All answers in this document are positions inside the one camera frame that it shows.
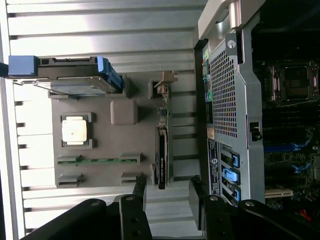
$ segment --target ventilation holes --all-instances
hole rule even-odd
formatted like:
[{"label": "ventilation holes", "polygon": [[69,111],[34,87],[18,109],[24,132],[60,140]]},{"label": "ventilation holes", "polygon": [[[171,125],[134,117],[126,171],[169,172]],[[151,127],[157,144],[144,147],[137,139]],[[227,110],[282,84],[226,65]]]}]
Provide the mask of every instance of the ventilation holes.
[{"label": "ventilation holes", "polygon": [[228,153],[232,152],[232,147],[231,146],[228,146],[228,145],[225,145],[223,143],[220,143],[220,147],[221,147],[221,149],[225,150]]},{"label": "ventilation holes", "polygon": [[237,121],[234,69],[234,60],[229,59],[225,50],[210,63],[214,131],[236,138]]}]

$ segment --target blue ram slot latch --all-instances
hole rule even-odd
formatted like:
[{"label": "blue ram slot latch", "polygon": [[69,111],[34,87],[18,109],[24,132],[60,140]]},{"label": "blue ram slot latch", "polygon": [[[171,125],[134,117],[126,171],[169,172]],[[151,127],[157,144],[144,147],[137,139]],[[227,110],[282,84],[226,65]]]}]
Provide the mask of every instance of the blue ram slot latch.
[{"label": "blue ram slot latch", "polygon": [[291,167],[294,168],[295,174],[300,174],[304,170],[308,170],[311,167],[311,163],[307,163],[305,166],[296,166],[294,164],[291,165]]},{"label": "blue ram slot latch", "polygon": [[9,76],[37,76],[36,56],[9,56]]},{"label": "blue ram slot latch", "polygon": [[118,88],[123,88],[123,80],[122,78],[116,73],[114,68],[111,66],[111,63],[107,58],[102,56],[97,56],[97,64],[98,64],[98,72],[101,74],[107,75],[107,81],[109,83],[114,83],[118,86]]},{"label": "blue ram slot latch", "polygon": [[236,174],[234,171],[231,169],[223,169],[223,177],[232,181],[232,182],[237,182],[238,181],[238,174]]}]

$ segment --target cpu socket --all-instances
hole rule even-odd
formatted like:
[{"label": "cpu socket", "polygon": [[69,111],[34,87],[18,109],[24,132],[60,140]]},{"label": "cpu socket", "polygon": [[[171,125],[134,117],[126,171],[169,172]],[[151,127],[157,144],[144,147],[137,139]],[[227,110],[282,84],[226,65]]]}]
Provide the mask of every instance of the cpu socket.
[{"label": "cpu socket", "polygon": [[313,61],[283,61],[268,67],[272,102],[315,100],[319,97],[318,66]]}]

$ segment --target blue slot latch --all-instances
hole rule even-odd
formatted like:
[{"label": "blue slot latch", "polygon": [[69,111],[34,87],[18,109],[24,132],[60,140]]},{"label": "blue slot latch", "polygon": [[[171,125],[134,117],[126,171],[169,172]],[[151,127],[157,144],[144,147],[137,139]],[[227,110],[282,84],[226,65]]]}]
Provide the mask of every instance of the blue slot latch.
[{"label": "blue slot latch", "polygon": [[238,174],[236,174],[234,171],[231,169],[223,169],[223,177],[232,181],[232,182],[237,182],[238,181]]}]

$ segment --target sticker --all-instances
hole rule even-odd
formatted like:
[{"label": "sticker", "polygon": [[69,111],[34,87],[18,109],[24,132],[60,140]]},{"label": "sticker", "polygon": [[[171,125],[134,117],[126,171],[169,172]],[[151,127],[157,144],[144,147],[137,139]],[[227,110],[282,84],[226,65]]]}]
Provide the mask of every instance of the sticker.
[{"label": "sticker", "polygon": [[209,139],[215,139],[215,130],[213,128],[207,128],[206,129],[206,134]]},{"label": "sticker", "polygon": [[208,147],[210,195],[220,195],[218,143],[212,139],[208,139],[207,147]]}]

